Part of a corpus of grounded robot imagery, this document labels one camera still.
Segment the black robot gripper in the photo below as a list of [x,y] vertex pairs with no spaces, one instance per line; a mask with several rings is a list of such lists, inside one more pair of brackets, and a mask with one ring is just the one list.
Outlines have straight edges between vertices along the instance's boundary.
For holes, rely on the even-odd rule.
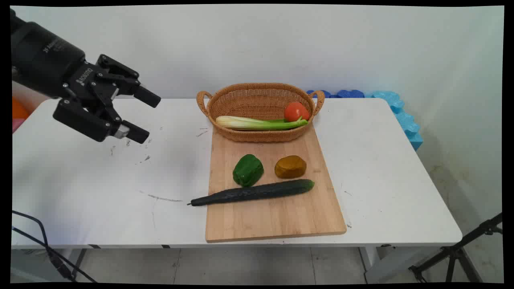
[[149,131],[123,120],[112,106],[117,95],[133,96],[156,108],[161,97],[146,89],[139,73],[105,54],[96,65],[75,45],[36,22],[26,22],[10,10],[13,80],[50,98],[59,99],[53,118],[97,142],[108,137],[144,143]]

